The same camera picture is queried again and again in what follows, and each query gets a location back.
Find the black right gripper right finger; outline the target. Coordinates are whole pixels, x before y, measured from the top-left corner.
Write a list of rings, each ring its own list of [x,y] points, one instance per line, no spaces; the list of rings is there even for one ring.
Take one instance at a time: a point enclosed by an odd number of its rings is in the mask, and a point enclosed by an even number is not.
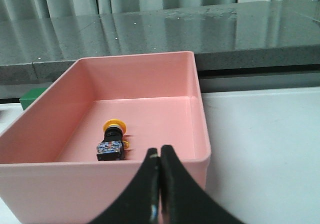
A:
[[[160,159],[163,223],[242,223],[196,183],[172,146],[161,148]]]

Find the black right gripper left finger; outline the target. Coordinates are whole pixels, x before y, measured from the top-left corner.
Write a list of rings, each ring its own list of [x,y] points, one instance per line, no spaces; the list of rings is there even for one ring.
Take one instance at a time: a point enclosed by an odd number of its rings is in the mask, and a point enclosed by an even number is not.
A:
[[[157,149],[150,148],[128,186],[93,223],[158,223],[159,160]]]

